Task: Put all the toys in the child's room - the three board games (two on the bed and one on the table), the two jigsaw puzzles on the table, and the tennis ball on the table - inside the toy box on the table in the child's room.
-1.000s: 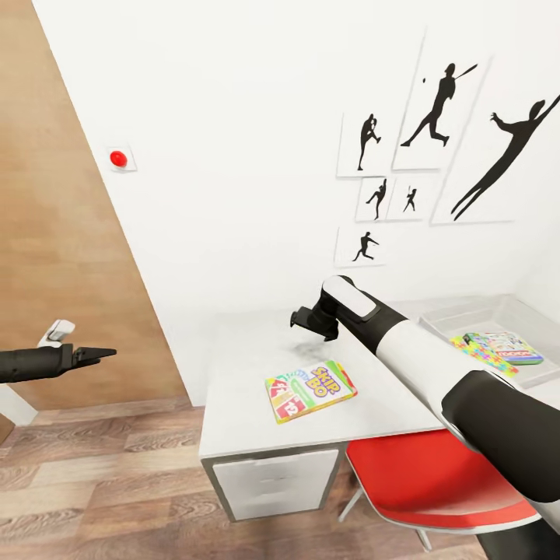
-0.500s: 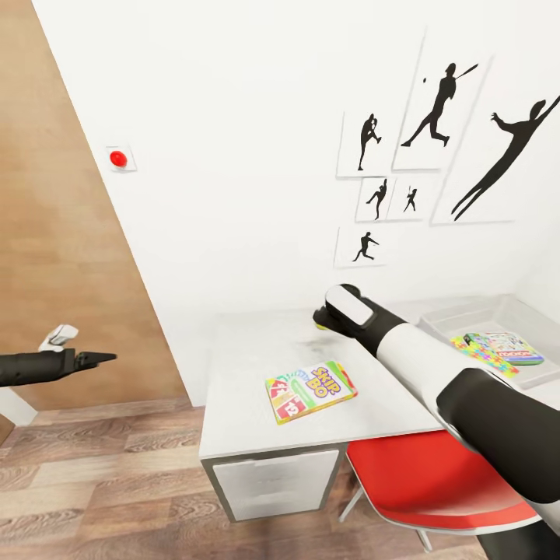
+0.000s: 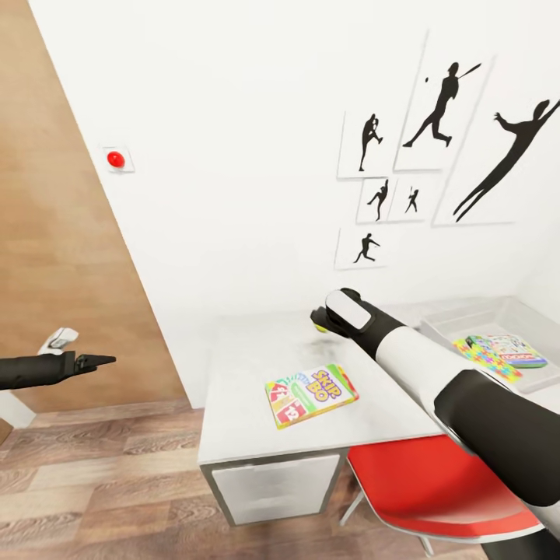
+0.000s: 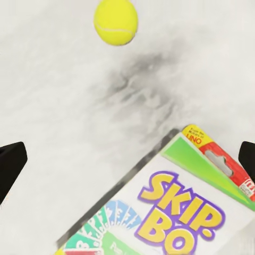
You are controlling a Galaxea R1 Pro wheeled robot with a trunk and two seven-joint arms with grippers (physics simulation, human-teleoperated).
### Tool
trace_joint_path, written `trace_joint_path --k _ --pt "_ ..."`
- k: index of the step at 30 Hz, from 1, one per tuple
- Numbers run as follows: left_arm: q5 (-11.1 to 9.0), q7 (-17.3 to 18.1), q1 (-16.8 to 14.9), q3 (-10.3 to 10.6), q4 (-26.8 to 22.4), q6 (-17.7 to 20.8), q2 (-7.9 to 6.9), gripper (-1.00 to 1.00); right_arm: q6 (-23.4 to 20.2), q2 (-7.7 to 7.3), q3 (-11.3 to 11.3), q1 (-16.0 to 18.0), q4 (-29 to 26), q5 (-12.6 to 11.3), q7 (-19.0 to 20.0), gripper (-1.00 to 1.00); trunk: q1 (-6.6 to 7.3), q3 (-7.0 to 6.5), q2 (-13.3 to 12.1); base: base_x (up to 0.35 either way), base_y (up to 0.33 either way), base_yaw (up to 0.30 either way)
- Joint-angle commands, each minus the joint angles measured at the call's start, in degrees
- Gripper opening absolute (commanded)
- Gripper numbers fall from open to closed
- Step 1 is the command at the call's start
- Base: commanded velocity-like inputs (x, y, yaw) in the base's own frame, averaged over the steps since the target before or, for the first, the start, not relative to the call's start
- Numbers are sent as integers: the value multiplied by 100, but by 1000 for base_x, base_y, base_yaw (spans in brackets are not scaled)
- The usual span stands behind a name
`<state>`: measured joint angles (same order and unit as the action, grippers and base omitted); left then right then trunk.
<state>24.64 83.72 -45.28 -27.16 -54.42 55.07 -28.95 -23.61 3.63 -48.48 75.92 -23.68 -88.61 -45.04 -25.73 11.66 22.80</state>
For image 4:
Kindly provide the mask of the board game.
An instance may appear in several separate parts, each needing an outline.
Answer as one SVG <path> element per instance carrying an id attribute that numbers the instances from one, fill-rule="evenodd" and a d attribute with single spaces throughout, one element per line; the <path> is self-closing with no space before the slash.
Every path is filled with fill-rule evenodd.
<path id="1" fill-rule="evenodd" d="M 228 177 L 206 155 L 224 157 Z M 55 255 L 216 255 L 255 220 L 255 184 L 197 125 L 173 137 Z"/>

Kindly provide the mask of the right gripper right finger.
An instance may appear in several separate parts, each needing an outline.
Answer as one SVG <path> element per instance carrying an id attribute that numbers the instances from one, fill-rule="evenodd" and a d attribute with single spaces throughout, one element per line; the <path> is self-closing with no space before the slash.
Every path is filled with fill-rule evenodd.
<path id="1" fill-rule="evenodd" d="M 243 141 L 238 160 L 255 184 L 255 143 Z"/>

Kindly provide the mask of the tennis ball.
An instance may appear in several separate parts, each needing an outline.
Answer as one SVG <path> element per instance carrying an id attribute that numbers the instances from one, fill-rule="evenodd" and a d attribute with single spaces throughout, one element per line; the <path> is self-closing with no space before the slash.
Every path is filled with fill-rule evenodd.
<path id="1" fill-rule="evenodd" d="M 94 13 L 99 37 L 111 45 L 131 41 L 138 28 L 138 14 L 129 0 L 102 0 Z"/>

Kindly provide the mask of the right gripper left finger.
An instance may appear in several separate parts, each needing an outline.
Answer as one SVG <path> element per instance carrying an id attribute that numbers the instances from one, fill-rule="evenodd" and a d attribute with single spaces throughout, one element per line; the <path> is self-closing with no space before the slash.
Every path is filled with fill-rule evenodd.
<path id="1" fill-rule="evenodd" d="M 23 141 L 0 147 L 0 205 L 28 161 Z"/>

